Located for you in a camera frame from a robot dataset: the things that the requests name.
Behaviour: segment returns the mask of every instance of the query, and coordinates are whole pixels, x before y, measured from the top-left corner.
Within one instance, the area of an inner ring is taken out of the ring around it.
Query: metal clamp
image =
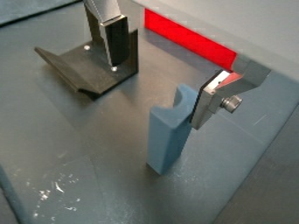
[[[271,69],[239,55],[233,64],[234,73],[219,71],[201,88],[191,113],[191,126],[198,130],[221,108],[234,113],[242,103],[238,94],[257,88]]]

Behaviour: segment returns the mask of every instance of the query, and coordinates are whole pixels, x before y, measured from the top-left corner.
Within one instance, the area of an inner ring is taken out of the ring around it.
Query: screw
[[[90,50],[90,45],[84,45],[84,50],[86,50],[86,51]]]
[[[111,67],[111,71],[113,71],[113,72],[117,72],[117,71],[118,71],[118,67],[117,67],[117,66],[113,66],[113,67]]]

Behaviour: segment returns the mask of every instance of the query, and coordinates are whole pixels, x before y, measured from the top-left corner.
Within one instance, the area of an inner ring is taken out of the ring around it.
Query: gray table surface
[[[78,0],[0,0],[0,26]]]
[[[150,108],[173,105],[177,86],[199,88],[219,68],[143,26],[141,72],[97,101],[75,94],[34,51],[64,53],[90,41],[83,4],[0,29],[0,180],[23,223],[211,223],[299,100],[273,72],[193,131],[165,176],[146,166]]]

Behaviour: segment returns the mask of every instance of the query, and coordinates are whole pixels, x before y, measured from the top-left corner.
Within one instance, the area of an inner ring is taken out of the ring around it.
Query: red strip
[[[237,58],[235,52],[149,9],[145,9],[145,27],[225,69],[231,70],[231,64]]]

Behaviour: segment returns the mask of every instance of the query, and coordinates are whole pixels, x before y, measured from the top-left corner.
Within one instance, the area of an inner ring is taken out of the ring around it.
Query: blue foam block
[[[153,107],[150,114],[147,163],[163,174],[182,155],[193,126],[190,116],[198,92],[182,84],[173,108]]]

